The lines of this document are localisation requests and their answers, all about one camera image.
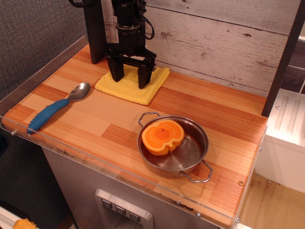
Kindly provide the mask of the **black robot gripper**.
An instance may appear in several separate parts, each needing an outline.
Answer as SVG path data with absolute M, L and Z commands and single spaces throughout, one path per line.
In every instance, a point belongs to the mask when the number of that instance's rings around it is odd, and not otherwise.
M 156 54 L 146 49 L 146 27 L 144 22 L 127 26 L 116 23 L 117 43 L 106 44 L 108 67 L 115 82 L 124 77 L 124 64 L 138 67 L 138 86 L 143 89 L 151 80 L 156 69 Z

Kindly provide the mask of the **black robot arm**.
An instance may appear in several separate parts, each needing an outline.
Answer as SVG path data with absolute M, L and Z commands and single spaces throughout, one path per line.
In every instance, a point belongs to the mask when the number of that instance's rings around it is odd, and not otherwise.
M 114 16 L 117 18 L 117 43 L 106 44 L 106 59 L 115 82 L 124 77 L 124 65 L 138 68 L 138 86 L 143 89 L 151 80 L 155 70 L 156 54 L 146 49 L 146 40 L 154 37 L 146 35 L 145 24 L 151 25 L 144 17 L 146 1 L 113 0 Z

